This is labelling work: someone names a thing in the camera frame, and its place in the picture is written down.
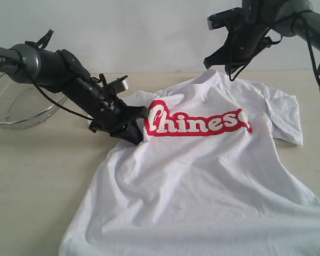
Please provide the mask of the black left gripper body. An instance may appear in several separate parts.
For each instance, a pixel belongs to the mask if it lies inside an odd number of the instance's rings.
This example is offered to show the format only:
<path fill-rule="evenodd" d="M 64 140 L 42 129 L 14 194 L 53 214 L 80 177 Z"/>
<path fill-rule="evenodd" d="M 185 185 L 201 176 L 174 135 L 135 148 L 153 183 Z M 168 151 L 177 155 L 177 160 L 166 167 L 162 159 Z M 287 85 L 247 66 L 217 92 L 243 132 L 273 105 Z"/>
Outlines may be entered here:
<path fill-rule="evenodd" d="M 123 101 L 114 103 L 110 108 L 97 102 L 90 103 L 87 113 L 93 118 L 89 129 L 94 133 L 102 131 L 109 135 L 131 121 L 148 117 L 147 107 L 128 106 Z"/>

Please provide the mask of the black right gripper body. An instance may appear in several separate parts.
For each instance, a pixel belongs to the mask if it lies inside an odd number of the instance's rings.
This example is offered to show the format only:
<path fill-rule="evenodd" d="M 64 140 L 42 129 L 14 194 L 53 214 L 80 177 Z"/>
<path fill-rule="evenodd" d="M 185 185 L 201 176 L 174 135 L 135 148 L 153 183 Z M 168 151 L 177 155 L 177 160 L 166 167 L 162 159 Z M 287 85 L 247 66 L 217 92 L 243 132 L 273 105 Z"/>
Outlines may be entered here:
<path fill-rule="evenodd" d="M 228 66 L 237 69 L 245 65 L 266 48 L 266 44 L 263 43 L 264 34 L 264 31 L 229 32 L 223 46 L 204 59 L 205 68 L 225 66 L 228 69 Z"/>

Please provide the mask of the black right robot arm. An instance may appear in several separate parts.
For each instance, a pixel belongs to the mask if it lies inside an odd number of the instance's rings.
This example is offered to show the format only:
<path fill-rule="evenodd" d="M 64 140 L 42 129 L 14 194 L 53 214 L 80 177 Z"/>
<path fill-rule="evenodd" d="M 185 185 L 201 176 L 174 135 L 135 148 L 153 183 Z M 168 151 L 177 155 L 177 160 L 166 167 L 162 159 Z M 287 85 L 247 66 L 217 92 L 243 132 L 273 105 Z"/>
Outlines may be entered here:
<path fill-rule="evenodd" d="M 225 27 L 227 38 L 221 48 L 204 59 L 206 69 L 224 66 L 231 81 L 264 49 L 277 45 L 267 34 L 281 38 L 298 36 L 306 41 L 320 93 L 320 14 L 310 1 L 243 1 L 208 17 L 209 30 Z"/>

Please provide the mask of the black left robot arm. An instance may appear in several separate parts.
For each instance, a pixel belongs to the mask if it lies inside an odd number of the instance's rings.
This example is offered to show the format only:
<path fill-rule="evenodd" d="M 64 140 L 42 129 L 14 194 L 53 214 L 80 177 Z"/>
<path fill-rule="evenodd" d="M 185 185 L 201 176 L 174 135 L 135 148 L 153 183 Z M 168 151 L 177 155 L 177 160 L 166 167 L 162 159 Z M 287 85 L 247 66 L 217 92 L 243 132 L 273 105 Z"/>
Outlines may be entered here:
<path fill-rule="evenodd" d="M 68 50 L 51 52 L 32 43 L 0 47 L 0 72 L 39 91 L 63 93 L 88 114 L 92 132 L 103 131 L 135 145 L 143 140 L 137 120 L 146 119 L 149 110 L 129 106 L 117 96 L 127 90 L 126 76 L 108 83 L 104 74 L 92 77 Z"/>

